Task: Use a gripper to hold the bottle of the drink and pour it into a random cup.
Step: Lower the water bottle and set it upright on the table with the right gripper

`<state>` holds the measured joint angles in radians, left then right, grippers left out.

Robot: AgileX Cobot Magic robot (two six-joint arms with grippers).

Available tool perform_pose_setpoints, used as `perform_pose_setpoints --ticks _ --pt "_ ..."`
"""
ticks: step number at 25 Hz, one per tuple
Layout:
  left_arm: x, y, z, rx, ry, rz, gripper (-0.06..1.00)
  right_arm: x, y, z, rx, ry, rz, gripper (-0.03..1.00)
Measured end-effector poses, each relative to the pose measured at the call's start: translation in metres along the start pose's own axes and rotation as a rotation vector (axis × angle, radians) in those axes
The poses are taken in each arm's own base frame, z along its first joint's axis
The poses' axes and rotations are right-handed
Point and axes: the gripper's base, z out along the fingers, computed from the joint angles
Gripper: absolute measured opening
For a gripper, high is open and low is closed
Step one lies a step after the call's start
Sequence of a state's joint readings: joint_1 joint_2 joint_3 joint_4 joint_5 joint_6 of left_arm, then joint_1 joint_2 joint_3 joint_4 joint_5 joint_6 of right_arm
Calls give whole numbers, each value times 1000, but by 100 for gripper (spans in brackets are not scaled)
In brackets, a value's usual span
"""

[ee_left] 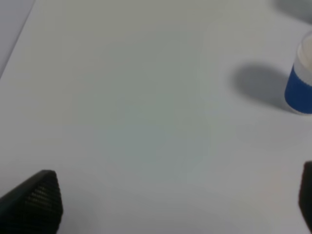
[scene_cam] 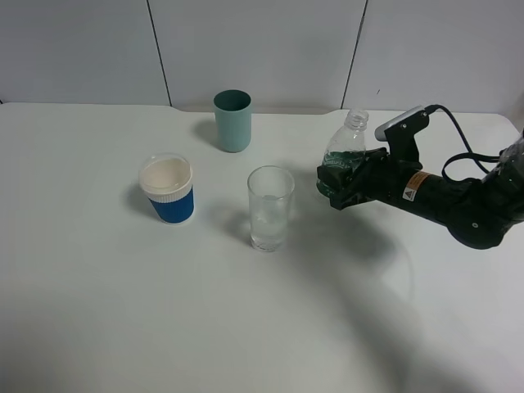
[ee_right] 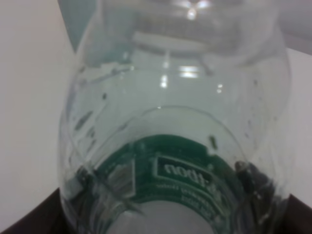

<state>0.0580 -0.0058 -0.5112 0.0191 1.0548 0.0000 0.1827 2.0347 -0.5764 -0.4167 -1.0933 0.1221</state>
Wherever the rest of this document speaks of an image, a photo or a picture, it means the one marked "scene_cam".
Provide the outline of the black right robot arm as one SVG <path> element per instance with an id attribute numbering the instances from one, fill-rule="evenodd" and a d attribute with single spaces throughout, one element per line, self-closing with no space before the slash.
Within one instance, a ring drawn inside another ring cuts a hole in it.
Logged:
<path id="1" fill-rule="evenodd" d="M 498 156 L 465 152 L 449 158 L 494 164 L 482 179 L 453 180 L 422 170 L 412 131 L 385 133 L 388 148 L 372 150 L 355 169 L 317 168 L 321 192 L 332 208 L 344 210 L 380 201 L 446 227 L 473 249 L 498 246 L 505 233 L 523 221 L 523 140 Z"/>

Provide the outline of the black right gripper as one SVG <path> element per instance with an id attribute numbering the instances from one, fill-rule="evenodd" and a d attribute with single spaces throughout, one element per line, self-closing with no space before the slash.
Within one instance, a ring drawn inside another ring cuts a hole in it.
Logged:
<path id="1" fill-rule="evenodd" d="M 355 168 L 320 165 L 316 187 L 326 192 L 333 209 L 344 210 L 373 200 L 389 205 L 414 202 L 425 180 L 419 162 L 396 160 L 383 147 L 366 152 Z"/>

